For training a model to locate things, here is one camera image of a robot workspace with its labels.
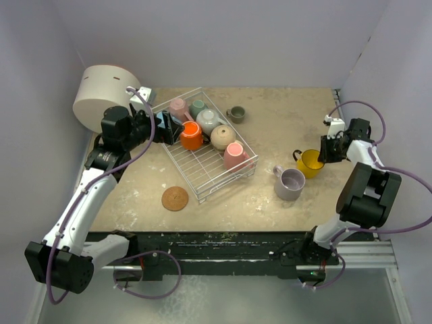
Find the light pink mug white inside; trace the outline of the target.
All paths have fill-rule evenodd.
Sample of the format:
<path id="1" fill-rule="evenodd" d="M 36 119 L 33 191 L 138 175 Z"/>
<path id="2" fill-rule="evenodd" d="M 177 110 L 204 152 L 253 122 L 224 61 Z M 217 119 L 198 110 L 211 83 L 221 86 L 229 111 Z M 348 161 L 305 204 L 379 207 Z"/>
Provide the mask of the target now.
<path id="1" fill-rule="evenodd" d="M 184 99 L 172 99 L 169 103 L 169 112 L 181 122 L 194 121 L 193 117 L 190 115 L 189 107 L 187 106 Z"/>

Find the orange cup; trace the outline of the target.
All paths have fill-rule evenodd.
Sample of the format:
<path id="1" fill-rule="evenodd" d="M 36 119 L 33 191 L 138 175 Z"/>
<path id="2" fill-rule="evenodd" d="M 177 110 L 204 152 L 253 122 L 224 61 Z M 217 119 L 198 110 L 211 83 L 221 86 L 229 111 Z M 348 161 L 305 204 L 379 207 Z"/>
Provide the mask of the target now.
<path id="1" fill-rule="evenodd" d="M 208 136 L 195 121 L 185 121 L 182 126 L 184 129 L 180 134 L 180 143 L 186 150 L 195 151 L 209 143 Z"/>

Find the yellow cup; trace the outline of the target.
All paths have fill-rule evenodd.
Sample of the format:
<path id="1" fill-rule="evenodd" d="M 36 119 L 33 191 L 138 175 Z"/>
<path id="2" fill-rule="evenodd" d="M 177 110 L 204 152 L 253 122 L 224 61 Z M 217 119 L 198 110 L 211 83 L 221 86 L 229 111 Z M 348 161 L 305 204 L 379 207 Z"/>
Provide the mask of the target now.
<path id="1" fill-rule="evenodd" d="M 293 151 L 292 156 L 296 162 L 296 167 L 303 173 L 306 179 L 316 177 L 324 168 L 325 164 L 318 160 L 319 155 L 320 152 L 315 149 Z"/>

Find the sage green cup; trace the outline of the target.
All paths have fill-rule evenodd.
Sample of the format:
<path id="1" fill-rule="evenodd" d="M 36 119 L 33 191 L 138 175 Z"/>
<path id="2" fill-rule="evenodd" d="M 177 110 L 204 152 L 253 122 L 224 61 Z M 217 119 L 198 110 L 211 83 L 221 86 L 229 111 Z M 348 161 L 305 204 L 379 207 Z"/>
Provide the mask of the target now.
<path id="1" fill-rule="evenodd" d="M 207 108 L 207 104 L 203 100 L 194 100 L 189 106 L 189 114 L 191 115 L 193 120 L 196 120 L 198 114 Z"/>

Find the pale grey white mug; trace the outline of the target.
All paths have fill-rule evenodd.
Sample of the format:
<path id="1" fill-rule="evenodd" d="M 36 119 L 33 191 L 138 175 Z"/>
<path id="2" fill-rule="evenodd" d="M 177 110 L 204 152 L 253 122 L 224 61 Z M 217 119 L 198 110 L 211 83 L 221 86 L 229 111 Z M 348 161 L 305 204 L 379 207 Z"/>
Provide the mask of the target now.
<path id="1" fill-rule="evenodd" d="M 202 128 L 202 131 L 210 136 L 211 132 L 220 125 L 226 125 L 227 122 L 220 118 L 218 112 L 214 109 L 203 109 L 196 116 L 196 122 Z"/>

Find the lilac mug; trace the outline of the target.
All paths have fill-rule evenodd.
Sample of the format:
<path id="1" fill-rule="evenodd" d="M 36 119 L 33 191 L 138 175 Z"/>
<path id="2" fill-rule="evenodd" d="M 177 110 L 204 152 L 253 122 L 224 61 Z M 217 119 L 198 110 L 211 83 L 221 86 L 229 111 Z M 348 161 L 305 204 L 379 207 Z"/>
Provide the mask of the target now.
<path id="1" fill-rule="evenodd" d="M 277 178 L 274 184 L 276 195 L 285 201 L 297 200 L 306 183 L 304 174 L 298 169 L 284 169 L 281 165 L 275 165 L 273 173 Z"/>

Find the beige round mug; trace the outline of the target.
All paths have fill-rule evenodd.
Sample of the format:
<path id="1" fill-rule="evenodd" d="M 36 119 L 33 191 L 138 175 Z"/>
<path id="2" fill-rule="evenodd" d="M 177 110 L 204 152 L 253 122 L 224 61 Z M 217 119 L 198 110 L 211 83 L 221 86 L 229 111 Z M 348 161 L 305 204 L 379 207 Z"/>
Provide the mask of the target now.
<path id="1" fill-rule="evenodd" d="M 236 140 L 236 132 L 231 126 L 220 125 L 211 132 L 211 144 L 219 151 L 224 151 L 227 146 Z"/>

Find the olive green small cup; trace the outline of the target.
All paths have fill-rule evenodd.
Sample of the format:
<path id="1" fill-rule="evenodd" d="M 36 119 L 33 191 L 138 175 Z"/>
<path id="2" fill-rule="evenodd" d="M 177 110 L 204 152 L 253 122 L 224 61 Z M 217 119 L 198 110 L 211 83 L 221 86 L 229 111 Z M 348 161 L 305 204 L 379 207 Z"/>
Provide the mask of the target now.
<path id="1" fill-rule="evenodd" d="M 230 118 L 233 123 L 241 124 L 246 116 L 246 110 L 241 106 L 235 106 L 231 109 L 228 109 L 225 114 Z"/>

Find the coral pink mug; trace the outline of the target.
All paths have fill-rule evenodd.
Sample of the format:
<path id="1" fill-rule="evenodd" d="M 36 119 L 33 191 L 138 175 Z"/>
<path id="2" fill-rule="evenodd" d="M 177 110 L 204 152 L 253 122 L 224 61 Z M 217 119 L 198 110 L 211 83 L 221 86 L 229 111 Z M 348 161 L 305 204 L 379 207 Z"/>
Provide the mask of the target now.
<path id="1" fill-rule="evenodd" d="M 223 155 L 223 165 L 229 172 L 237 172 L 245 168 L 249 162 L 249 155 L 243 145 L 235 141 L 230 143 Z"/>

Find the light blue mug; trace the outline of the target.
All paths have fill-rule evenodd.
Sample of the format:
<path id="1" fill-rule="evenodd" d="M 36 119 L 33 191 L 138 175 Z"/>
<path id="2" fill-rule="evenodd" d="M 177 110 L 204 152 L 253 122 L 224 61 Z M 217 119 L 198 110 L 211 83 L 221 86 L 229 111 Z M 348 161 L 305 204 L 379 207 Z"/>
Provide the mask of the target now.
<path id="1" fill-rule="evenodd" d="M 171 129 L 171 115 L 167 111 L 161 111 L 157 114 L 157 117 L 161 120 L 158 127 L 166 130 Z"/>

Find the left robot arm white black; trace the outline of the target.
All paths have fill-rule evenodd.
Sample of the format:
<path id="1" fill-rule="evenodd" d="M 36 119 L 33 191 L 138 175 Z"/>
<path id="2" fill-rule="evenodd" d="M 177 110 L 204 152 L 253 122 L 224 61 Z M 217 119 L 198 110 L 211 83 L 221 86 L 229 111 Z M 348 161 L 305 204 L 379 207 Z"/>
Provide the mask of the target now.
<path id="1" fill-rule="evenodd" d="M 41 242 L 30 242 L 24 256 L 32 274 L 47 290 L 82 293 L 96 271 L 114 261 L 125 265 L 139 255 L 136 235 L 114 230 L 85 246 L 92 223 L 105 199 L 133 160 L 130 152 L 142 143 L 174 144 L 184 127 L 171 114 L 114 106 L 105 110 L 101 133 L 94 141 L 80 184 L 60 219 Z"/>

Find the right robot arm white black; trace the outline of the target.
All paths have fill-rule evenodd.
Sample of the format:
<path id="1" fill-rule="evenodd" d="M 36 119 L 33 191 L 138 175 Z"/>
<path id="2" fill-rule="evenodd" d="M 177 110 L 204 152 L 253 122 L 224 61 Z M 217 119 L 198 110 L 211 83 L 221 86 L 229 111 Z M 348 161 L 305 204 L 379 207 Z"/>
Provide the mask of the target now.
<path id="1" fill-rule="evenodd" d="M 300 247 L 301 259 L 308 264 L 327 260 L 332 248 L 356 230 L 379 228 L 387 221 L 402 178 L 379 167 L 381 160 L 371 139 L 370 122 L 355 118 L 348 127 L 340 118 L 325 116 L 329 127 L 321 137 L 318 160 L 352 162 L 350 174 L 335 206 L 336 215 L 307 232 Z"/>

